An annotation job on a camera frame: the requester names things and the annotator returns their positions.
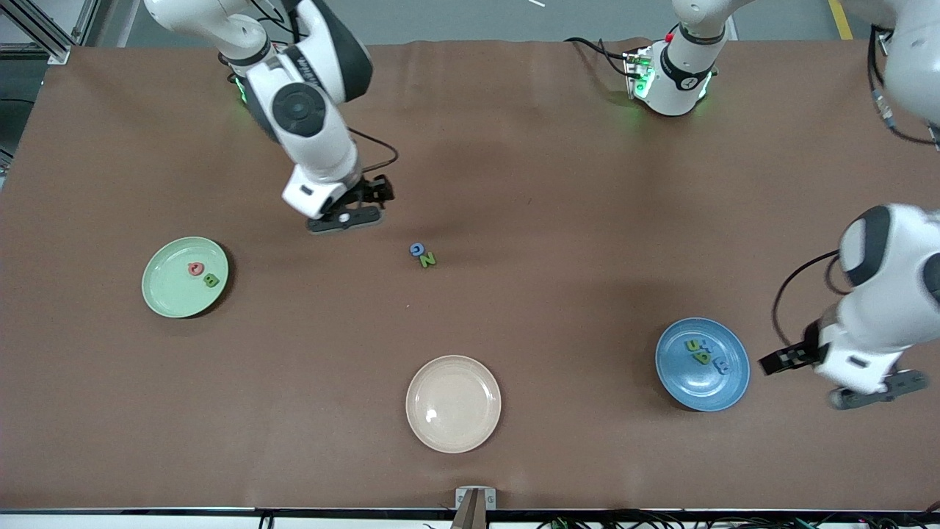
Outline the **blue round plate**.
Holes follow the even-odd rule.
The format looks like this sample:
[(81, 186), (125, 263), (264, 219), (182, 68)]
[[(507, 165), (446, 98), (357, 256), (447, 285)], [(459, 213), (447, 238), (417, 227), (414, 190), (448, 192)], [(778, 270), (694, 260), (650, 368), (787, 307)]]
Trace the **blue round plate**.
[[(729, 375), (720, 375), (711, 364), (702, 365), (686, 350), (688, 339), (713, 339), (733, 366)], [(741, 339), (718, 321), (688, 317), (669, 325), (657, 341), (654, 363), (662, 387), (679, 404), (699, 412), (719, 412), (736, 405), (748, 391), (750, 361)]]

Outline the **brown table cover sheet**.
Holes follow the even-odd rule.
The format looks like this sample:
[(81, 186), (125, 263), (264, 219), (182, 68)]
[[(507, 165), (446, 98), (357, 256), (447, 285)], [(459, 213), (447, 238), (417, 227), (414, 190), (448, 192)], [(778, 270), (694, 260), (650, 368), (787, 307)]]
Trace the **brown table cover sheet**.
[[(792, 269), (874, 205), (940, 207), (940, 153), (880, 124), (863, 41), (732, 41), (683, 118), (570, 43), (372, 57), (342, 114), (399, 149), (397, 197), (327, 235), (282, 200), (292, 162), (215, 51), (79, 48), (47, 71), (0, 191), (0, 508), (437, 508), (465, 485), (501, 508), (940, 500), (940, 345), (903, 356), (929, 389), (858, 411), (756, 365)], [(231, 271), (174, 319), (141, 280), (184, 237)], [(688, 317), (748, 352), (730, 409), (662, 387), (657, 341)], [(464, 454), (405, 413), (447, 355), (502, 394)]]

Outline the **beige round plate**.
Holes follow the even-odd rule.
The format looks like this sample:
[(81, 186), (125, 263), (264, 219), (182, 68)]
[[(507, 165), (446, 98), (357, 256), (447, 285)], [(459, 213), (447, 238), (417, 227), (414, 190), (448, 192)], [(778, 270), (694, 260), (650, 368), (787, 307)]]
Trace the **beige round plate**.
[(447, 355), (428, 361), (413, 376), (405, 413), (423, 445), (442, 454), (464, 454), (496, 431), (502, 394), (496, 376), (482, 362)]

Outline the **green round plate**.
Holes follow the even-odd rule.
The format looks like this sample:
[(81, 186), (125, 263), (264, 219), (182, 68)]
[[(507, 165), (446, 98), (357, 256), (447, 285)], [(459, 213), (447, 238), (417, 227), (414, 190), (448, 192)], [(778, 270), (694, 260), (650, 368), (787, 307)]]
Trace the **green round plate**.
[[(189, 262), (202, 262), (204, 274), (215, 274), (220, 284), (208, 288), (202, 276), (188, 274)], [(182, 319), (197, 316), (215, 304), (228, 284), (228, 255), (221, 245), (205, 237), (184, 237), (160, 248), (145, 266), (142, 295), (155, 314)]]

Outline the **silver aluminium frame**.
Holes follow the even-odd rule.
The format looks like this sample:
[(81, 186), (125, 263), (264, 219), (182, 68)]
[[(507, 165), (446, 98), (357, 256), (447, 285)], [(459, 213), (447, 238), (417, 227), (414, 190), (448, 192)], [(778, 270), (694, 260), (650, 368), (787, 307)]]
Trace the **silver aluminium frame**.
[(64, 65), (84, 45), (103, 0), (0, 0), (0, 58)]

